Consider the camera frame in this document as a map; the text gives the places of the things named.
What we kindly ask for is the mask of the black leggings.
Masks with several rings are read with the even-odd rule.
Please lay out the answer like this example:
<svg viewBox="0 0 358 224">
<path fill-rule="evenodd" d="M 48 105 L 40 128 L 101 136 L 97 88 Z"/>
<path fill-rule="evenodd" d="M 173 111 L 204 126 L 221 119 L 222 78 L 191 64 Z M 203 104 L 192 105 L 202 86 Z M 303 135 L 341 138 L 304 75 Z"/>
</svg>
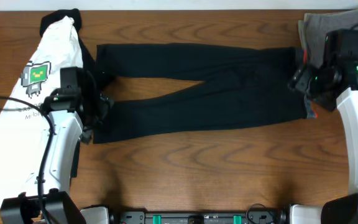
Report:
<svg viewBox="0 0 358 224">
<path fill-rule="evenodd" d="M 127 78 L 192 80 L 184 90 L 114 104 L 96 144 L 182 131 L 240 129 L 314 118 L 311 101 L 288 82 L 293 47 L 246 49 L 202 44 L 103 44 L 96 63 Z"/>
</svg>

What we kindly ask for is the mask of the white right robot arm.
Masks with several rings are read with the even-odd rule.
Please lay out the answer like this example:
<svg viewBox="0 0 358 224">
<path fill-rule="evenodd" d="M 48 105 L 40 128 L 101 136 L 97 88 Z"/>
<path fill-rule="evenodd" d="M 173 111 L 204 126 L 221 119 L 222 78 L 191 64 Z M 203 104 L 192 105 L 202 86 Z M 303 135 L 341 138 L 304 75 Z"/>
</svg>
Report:
<svg viewBox="0 0 358 224">
<path fill-rule="evenodd" d="M 348 195 L 322 207 L 292 205 L 287 222 L 358 224 L 358 62 L 328 68 L 303 65 L 289 87 L 327 110 L 339 111 L 346 136 L 349 184 Z"/>
</svg>

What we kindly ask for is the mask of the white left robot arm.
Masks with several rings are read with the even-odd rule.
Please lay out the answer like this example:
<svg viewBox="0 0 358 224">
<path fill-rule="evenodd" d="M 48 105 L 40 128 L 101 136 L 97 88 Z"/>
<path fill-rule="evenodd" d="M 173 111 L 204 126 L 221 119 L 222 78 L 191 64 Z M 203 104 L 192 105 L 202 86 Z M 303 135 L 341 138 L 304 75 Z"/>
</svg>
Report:
<svg viewBox="0 0 358 224">
<path fill-rule="evenodd" d="M 92 74 L 78 67 L 60 70 L 60 87 L 47 96 L 37 111 L 48 123 L 42 132 L 40 161 L 30 173 L 29 189 L 2 201 L 3 223 L 109 223 L 108 208 L 97 205 L 78 209 L 69 196 L 70 180 L 77 166 L 80 142 L 89 142 L 112 107 Z"/>
</svg>

